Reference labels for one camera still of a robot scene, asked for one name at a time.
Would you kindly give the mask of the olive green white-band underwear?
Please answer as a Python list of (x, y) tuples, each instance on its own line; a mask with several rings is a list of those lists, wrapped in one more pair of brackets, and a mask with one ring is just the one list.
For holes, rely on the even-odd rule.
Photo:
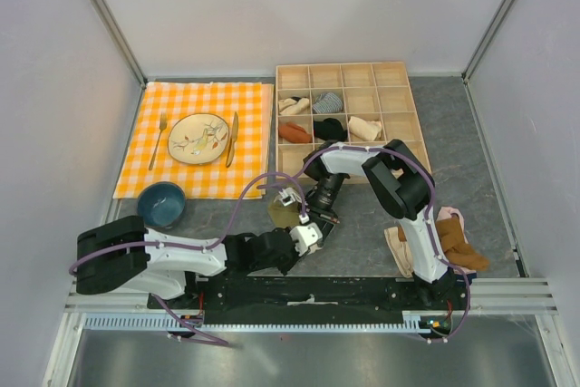
[(267, 206), (267, 213), (274, 227), (287, 228), (301, 224), (298, 204), (294, 202), (289, 206), (284, 206), (279, 195), (276, 195), (270, 201)]

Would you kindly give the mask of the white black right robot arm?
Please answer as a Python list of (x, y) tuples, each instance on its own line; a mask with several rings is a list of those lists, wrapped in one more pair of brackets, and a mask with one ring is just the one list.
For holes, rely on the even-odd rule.
[(346, 178), (365, 177), (382, 208), (403, 229), (417, 302), (432, 309), (447, 299), (456, 278), (434, 224), (434, 180), (404, 142), (363, 147), (327, 141), (304, 158), (299, 173), (316, 181), (317, 193), (308, 204), (319, 209), (334, 201)]

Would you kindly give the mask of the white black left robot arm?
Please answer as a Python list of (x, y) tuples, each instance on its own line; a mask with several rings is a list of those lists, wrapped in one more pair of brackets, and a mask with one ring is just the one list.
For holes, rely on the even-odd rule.
[(321, 247), (324, 236), (309, 222), (277, 227), (261, 235), (244, 233), (224, 239), (194, 239), (147, 228), (128, 216), (81, 233), (77, 260), (69, 273), (81, 295), (117, 289), (154, 294), (179, 308), (198, 301), (198, 285), (188, 274), (202, 277), (235, 273), (246, 276), (268, 268), (287, 274), (300, 258)]

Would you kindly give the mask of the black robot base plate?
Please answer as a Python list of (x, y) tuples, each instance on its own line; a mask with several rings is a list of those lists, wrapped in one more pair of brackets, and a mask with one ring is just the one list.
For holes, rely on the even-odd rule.
[(456, 286), (427, 300), (411, 280), (355, 276), (215, 276), (188, 281), (174, 311), (202, 312), (206, 324), (394, 324), (404, 311), (455, 312), (467, 291)]

